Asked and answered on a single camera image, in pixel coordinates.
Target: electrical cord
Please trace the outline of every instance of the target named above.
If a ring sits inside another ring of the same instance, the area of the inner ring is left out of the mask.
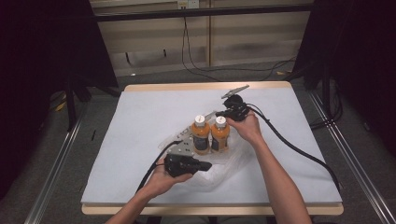
[[[202,76],[202,77],[208,77],[208,78],[213,79],[213,80],[218,81],[218,82],[222,82],[222,80],[219,80],[217,78],[210,77],[210,76],[207,76],[207,75],[204,75],[204,74],[201,74],[201,73],[193,72],[184,63],[184,47],[185,47],[185,38],[186,37],[187,37],[188,53],[189,53],[189,58],[190,58],[191,64],[192,64],[192,66],[195,69],[197,69],[198,71],[201,71],[201,72],[216,72],[216,71],[266,72],[266,71],[270,71],[269,75],[267,75],[263,79],[259,80],[259,81],[264,81],[265,79],[269,78],[272,75],[272,73],[274,72],[275,69],[277,69],[279,67],[282,67],[282,66],[284,66],[287,63],[295,62],[295,58],[296,58],[296,57],[292,57],[292,58],[290,58],[290,59],[288,59],[286,61],[281,61],[281,62],[278,62],[278,63],[274,64],[271,68],[265,68],[265,69],[252,69],[252,68],[212,68],[212,69],[203,69],[203,68],[199,68],[199,67],[197,67],[195,65],[195,63],[193,62],[192,57],[191,57],[191,44],[190,44],[189,29],[187,27],[187,20],[186,20],[186,18],[184,18],[184,32],[183,32],[183,42],[182,42],[183,44],[182,44],[182,50],[181,50],[181,61],[183,63],[183,66],[186,68],[187,71],[189,71],[190,73],[192,73],[194,75]]]
[[[318,119],[314,120],[312,123],[310,123],[309,126],[311,127],[311,130],[316,130],[316,129],[325,127],[331,123],[336,122],[343,116],[344,109],[343,109],[343,104],[341,101],[340,91],[337,86],[336,86],[336,91],[335,91],[334,97],[332,99],[332,102],[334,103],[335,112],[332,113],[330,111],[330,115],[329,115],[328,119],[325,119],[321,122],[316,122],[316,120],[321,119],[321,118],[318,118]]]
[[[145,176],[143,177],[142,181],[139,184],[139,187],[137,188],[136,192],[138,192],[140,189],[143,188],[143,186],[145,186],[146,182],[148,181],[149,176],[151,175],[152,171],[155,169],[155,167],[157,167],[157,161],[161,158],[161,156],[163,155],[163,153],[172,145],[177,145],[179,143],[181,143],[182,141],[173,141],[170,144],[168,144],[163,151],[160,153],[160,155],[158,155],[157,159],[155,159],[154,163],[151,164],[151,166],[148,168],[148,172],[145,174]]]
[[[293,149],[294,151],[298,152],[299,154],[307,157],[309,160],[311,161],[315,161],[318,164],[320,164],[321,166],[323,166],[330,174],[330,176],[332,177],[332,181],[334,182],[334,185],[337,187],[338,192],[340,191],[340,186],[338,185],[338,179],[337,176],[335,175],[334,171],[332,170],[332,168],[330,168],[330,166],[328,166],[326,163],[324,163],[323,161],[309,155],[308,153],[302,151],[301,149],[297,148],[295,145],[293,145],[292,143],[290,143],[288,140],[286,140],[286,138],[284,138],[278,131],[277,129],[274,127],[274,125],[272,125],[272,123],[270,122],[269,119],[267,119],[264,114],[260,111],[260,109],[252,104],[247,104],[247,105],[251,105],[254,108],[250,108],[253,112],[255,112],[257,115],[259,115],[264,121],[265,123],[267,123],[268,127],[270,127],[270,129],[274,132],[274,134],[284,143],[286,144],[288,147],[290,147],[291,149]]]

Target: right hand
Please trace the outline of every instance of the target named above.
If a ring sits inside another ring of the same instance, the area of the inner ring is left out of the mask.
[[[247,113],[247,117],[242,121],[234,121],[230,118],[226,119],[227,123],[233,126],[238,131],[239,135],[249,143],[256,141],[258,138],[262,138],[260,123],[253,111],[250,110]]]

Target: plastic bag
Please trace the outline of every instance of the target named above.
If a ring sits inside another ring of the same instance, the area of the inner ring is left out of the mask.
[[[215,123],[213,114],[214,113],[211,113],[205,116],[210,125]],[[159,148],[162,150],[171,142],[181,140],[190,136],[190,134],[191,130],[189,125],[183,131],[165,139],[159,145]],[[194,190],[211,191],[223,181],[233,176],[238,170],[242,169],[250,160],[255,158],[251,145],[245,141],[233,127],[231,127],[228,137],[228,146],[229,149],[222,153],[209,152],[204,156],[195,154],[195,159],[199,161],[208,161],[212,163],[212,167],[207,172],[198,171],[193,178],[186,181],[185,184],[188,185],[189,188],[194,188]]]

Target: table edge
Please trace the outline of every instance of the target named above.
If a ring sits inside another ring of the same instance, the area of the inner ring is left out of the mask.
[[[122,205],[106,205],[83,203],[81,211],[85,215],[114,215]],[[344,212],[342,203],[308,203],[306,205],[310,216],[339,216]],[[274,211],[268,205],[249,206],[147,206],[141,215],[148,216],[273,216]]]
[[[128,85],[124,91],[192,91],[192,90],[227,90],[249,85],[250,89],[291,88],[288,81],[253,81],[253,82],[206,82],[206,83],[167,83]]]

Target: power outlet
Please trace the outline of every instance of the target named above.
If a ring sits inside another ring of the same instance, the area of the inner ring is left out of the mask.
[[[189,0],[189,8],[199,8],[199,0]]]
[[[188,0],[177,1],[177,8],[178,9],[187,9],[187,8],[189,8],[189,1]]]

